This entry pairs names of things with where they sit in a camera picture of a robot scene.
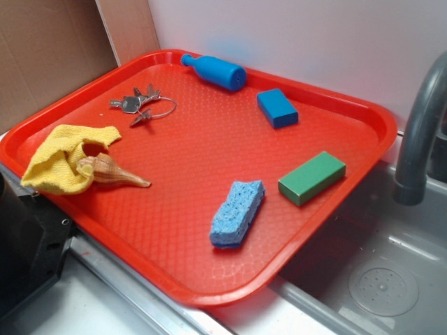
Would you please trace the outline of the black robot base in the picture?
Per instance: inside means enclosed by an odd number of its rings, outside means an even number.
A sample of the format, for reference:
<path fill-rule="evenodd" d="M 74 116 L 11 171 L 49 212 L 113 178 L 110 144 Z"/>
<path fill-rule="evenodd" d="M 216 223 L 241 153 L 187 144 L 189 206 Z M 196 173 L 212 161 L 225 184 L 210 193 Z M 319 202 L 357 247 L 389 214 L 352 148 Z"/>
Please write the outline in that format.
<path fill-rule="evenodd" d="M 1 169 L 1 321 L 53 286 L 61 277 L 73 235 L 72 218 Z"/>

